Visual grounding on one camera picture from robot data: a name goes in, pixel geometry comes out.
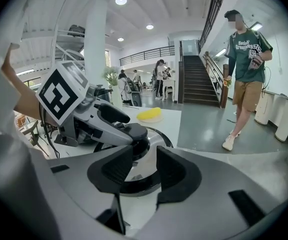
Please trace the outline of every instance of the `brown shorts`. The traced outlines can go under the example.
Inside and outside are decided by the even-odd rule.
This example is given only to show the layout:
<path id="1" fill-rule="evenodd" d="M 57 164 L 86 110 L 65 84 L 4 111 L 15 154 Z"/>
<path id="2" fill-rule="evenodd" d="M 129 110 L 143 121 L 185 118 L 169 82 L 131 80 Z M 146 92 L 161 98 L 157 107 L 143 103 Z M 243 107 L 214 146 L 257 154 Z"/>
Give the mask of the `brown shorts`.
<path id="1" fill-rule="evenodd" d="M 263 83 L 259 81 L 235 81 L 232 104 L 237 104 L 239 107 L 244 107 L 248 111 L 253 112 L 259 103 L 262 87 Z"/>

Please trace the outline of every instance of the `white vase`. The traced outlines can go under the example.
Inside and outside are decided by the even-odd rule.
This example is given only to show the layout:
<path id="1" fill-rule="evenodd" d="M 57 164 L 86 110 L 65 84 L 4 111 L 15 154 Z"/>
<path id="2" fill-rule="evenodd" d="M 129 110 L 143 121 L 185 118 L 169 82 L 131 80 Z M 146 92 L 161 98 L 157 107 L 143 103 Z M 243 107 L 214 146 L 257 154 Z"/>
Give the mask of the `white vase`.
<path id="1" fill-rule="evenodd" d="M 117 108 L 119 108 L 120 110 L 123 107 L 123 103 L 122 103 L 122 97 L 120 94 L 120 89 L 119 87 L 116 86 L 112 86 L 112 101 L 113 101 L 113 105 Z"/>

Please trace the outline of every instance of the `gray floor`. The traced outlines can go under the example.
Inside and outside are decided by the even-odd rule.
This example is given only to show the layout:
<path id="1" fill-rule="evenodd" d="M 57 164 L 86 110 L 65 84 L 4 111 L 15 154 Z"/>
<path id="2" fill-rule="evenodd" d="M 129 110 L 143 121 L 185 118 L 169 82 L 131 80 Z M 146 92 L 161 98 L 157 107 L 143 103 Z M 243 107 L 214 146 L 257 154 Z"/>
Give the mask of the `gray floor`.
<path id="1" fill-rule="evenodd" d="M 259 154 L 276 151 L 288 151 L 288 141 L 282 143 L 274 137 L 275 129 L 254 121 L 251 115 L 242 134 L 235 139 L 232 151 L 222 148 L 230 131 L 235 127 L 236 106 L 227 101 L 226 108 L 200 104 L 175 104 L 171 96 L 167 100 L 155 100 L 151 91 L 142 93 L 142 106 L 160 107 L 166 110 L 180 110 L 181 121 L 177 146 L 196 151 L 223 154 Z"/>

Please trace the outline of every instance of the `round ceiling light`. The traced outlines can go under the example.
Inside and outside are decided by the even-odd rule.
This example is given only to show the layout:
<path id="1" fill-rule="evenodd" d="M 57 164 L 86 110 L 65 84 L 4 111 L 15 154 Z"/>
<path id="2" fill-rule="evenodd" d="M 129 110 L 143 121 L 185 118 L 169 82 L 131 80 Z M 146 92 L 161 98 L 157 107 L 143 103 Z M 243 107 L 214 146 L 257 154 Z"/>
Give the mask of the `round ceiling light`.
<path id="1" fill-rule="evenodd" d="M 117 3 L 119 6 L 123 6 L 127 3 L 127 0 L 115 0 L 115 3 Z"/>

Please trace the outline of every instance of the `green t-shirt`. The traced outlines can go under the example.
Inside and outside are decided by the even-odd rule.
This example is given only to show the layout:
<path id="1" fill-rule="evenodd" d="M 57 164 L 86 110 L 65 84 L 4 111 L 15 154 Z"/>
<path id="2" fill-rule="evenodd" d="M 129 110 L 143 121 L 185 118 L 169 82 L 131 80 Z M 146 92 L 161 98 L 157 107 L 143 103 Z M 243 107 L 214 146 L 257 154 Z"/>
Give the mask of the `green t-shirt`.
<path id="1" fill-rule="evenodd" d="M 247 29 L 245 33 L 238 34 L 236 32 L 233 35 L 228 39 L 225 56 L 236 60 L 235 79 L 241 82 L 259 81 L 264 83 L 264 62 L 258 69 L 248 69 L 251 63 L 249 51 L 253 45 L 259 45 L 262 53 L 267 50 L 272 51 L 272 46 L 260 32 L 251 29 Z"/>

